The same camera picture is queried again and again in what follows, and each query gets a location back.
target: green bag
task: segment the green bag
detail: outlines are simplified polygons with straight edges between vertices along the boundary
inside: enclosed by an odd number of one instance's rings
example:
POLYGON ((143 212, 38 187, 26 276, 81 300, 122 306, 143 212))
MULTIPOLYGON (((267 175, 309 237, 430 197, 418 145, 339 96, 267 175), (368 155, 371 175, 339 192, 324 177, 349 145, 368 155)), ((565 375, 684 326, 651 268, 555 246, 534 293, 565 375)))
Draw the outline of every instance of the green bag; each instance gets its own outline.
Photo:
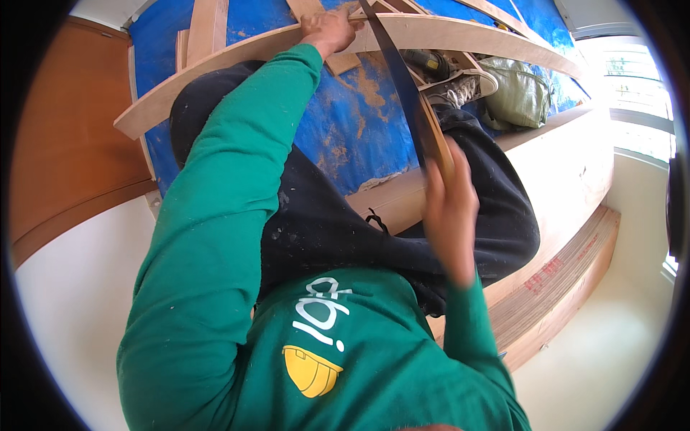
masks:
POLYGON ((551 107, 549 82, 532 73, 521 61, 489 57, 481 60, 482 68, 498 81, 498 90, 484 98, 486 109, 482 121, 497 130, 516 126, 540 128, 546 123, 551 107))

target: black drawstring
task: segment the black drawstring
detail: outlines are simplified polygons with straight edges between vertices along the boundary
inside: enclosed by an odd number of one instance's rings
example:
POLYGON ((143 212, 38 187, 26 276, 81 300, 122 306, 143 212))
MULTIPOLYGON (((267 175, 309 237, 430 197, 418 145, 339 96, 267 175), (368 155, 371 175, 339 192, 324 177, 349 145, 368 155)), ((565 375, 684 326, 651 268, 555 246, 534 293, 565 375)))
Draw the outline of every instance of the black drawstring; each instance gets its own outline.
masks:
POLYGON ((386 225, 384 225, 384 222, 381 221, 381 217, 377 216, 374 210, 372 210, 371 208, 369 208, 369 211, 371 211, 372 215, 367 216, 364 221, 369 223, 369 221, 373 219, 376 223, 379 224, 379 227, 383 229, 384 234, 386 234, 386 236, 389 237, 391 234, 388 233, 388 228, 386 227, 386 225))

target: brown door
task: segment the brown door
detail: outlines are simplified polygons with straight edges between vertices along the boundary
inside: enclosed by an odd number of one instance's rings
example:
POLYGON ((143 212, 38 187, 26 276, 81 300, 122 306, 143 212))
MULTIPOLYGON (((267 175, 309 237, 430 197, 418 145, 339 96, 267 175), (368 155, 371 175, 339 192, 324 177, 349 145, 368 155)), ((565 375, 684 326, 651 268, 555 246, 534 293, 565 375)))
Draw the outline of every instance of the brown door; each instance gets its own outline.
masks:
POLYGON ((48 48, 12 160, 15 265, 82 221, 156 188, 138 141, 112 126, 130 105, 128 44, 124 33, 70 18, 48 48))

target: blue tarp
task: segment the blue tarp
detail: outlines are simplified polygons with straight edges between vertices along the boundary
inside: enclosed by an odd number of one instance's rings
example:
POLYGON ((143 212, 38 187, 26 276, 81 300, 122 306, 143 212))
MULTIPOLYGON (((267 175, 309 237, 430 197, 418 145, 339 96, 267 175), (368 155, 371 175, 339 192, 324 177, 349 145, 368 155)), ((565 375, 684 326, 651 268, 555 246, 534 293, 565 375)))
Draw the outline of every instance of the blue tarp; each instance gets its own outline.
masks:
MULTIPOLYGON (((454 0, 417 0, 434 14, 493 20, 454 0)), ((335 8, 342 0, 322 0, 335 8)), ((518 17, 510 0, 493 4, 518 17)), ((135 46, 139 96, 175 73, 175 39, 189 28, 193 0, 158 0, 130 26, 135 46)), ((574 49, 572 40, 552 0, 515 0, 527 24, 562 52, 574 49)), ((227 44, 296 23, 284 0, 231 1, 228 8, 227 44)), ((412 139, 385 63, 372 54, 359 54, 362 68, 332 77, 324 68, 321 84, 307 105, 295 144, 343 194, 357 191, 368 179, 384 177, 418 166, 412 139)), ((570 78, 534 67, 554 83, 552 113, 572 108, 583 96, 570 78)), ((467 110, 476 114, 470 103, 467 110)), ((168 120, 146 133, 146 141, 161 193, 179 172, 170 149, 168 120)))

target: green sweatshirt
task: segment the green sweatshirt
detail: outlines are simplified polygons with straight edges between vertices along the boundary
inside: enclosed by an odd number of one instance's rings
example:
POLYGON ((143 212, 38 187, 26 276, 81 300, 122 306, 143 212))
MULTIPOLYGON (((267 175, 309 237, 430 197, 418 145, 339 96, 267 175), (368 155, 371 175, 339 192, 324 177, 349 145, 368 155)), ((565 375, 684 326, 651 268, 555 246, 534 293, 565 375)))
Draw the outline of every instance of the green sweatshirt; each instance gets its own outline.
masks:
POLYGON ((250 318, 260 240, 319 85, 311 45, 215 108, 163 202, 117 354, 132 430, 525 430, 477 279, 449 288, 445 346, 393 271, 280 286, 250 318))

